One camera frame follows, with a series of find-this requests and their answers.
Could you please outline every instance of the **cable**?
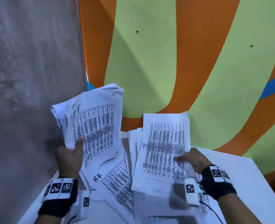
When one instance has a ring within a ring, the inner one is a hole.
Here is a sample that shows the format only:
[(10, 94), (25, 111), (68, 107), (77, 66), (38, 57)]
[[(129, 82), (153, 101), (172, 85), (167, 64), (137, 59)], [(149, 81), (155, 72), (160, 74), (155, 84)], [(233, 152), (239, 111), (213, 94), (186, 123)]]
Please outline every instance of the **cable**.
[(210, 210), (213, 211), (213, 213), (217, 216), (217, 218), (219, 219), (219, 221), (221, 222), (221, 224), (223, 224), (222, 220), (219, 218), (219, 216), (216, 214), (216, 212), (208, 204), (206, 204), (203, 201), (200, 201), (200, 203), (202, 203), (202, 204), (206, 205), (208, 208), (210, 208)]

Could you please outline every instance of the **table surface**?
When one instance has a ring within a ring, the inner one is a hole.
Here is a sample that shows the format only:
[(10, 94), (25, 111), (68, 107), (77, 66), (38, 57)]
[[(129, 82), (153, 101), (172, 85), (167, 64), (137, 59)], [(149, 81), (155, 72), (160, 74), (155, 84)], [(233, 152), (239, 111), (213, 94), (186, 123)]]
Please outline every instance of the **table surface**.
[[(198, 148), (212, 163), (226, 170), (234, 181), (240, 199), (263, 224), (275, 223), (275, 194), (252, 159)], [(20, 219), (18, 224), (34, 223), (45, 188)], [(91, 201), (89, 218), (78, 223), (125, 223), (105, 201)]]

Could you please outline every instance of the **hand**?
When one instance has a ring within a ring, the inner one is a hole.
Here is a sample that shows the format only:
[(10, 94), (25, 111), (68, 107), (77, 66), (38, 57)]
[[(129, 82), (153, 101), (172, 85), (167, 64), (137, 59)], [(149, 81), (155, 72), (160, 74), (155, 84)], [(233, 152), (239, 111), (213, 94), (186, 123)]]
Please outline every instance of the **hand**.
[(80, 172), (83, 163), (83, 142), (84, 136), (76, 141), (74, 149), (68, 149), (60, 146), (55, 153), (58, 164), (59, 176), (67, 178), (76, 178)]
[(203, 169), (207, 166), (212, 165), (210, 160), (207, 159), (199, 150), (191, 148), (189, 152), (184, 153), (183, 156), (176, 156), (174, 160), (177, 162), (188, 162), (192, 165), (195, 172), (202, 174)]

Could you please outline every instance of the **colorful mural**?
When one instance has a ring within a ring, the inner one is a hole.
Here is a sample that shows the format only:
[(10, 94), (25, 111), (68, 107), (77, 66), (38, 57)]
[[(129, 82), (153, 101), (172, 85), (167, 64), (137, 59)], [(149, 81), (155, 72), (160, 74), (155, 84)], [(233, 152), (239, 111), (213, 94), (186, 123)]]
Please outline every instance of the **colorful mural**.
[(275, 0), (79, 0), (89, 86), (124, 88), (121, 130), (190, 112), (192, 146), (275, 182)]

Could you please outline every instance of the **wall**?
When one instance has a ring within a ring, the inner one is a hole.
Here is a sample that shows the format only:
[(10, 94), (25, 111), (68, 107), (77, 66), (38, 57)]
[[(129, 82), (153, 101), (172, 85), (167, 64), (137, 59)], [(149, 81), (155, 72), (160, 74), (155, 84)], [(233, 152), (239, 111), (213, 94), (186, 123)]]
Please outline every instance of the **wall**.
[(275, 0), (79, 0), (89, 83), (124, 88), (122, 127), (191, 118), (192, 146), (275, 179)]
[(0, 223), (17, 223), (57, 166), (50, 107), (85, 90), (74, 0), (0, 0)]

